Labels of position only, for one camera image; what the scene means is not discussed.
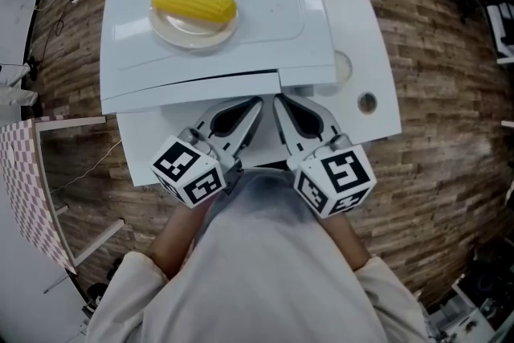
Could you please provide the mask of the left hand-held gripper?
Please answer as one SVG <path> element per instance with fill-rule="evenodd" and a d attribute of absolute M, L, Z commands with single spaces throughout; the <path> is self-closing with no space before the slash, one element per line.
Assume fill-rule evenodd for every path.
<path fill-rule="evenodd" d="M 217 103 L 200 116 L 195 129 L 170 136 L 150 169 L 165 191 L 195 208 L 229 188 L 240 167 L 239 154 L 251 143 L 262 117 L 263 99 L 258 96 Z"/>

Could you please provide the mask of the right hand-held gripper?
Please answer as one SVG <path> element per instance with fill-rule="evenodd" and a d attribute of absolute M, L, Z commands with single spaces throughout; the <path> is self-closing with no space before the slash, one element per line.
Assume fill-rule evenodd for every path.
<path fill-rule="evenodd" d="M 359 206 L 377 184 L 362 145 L 352 145 L 332 113 L 303 96 L 278 94 L 274 117 L 290 157 L 293 187 L 319 218 Z"/>

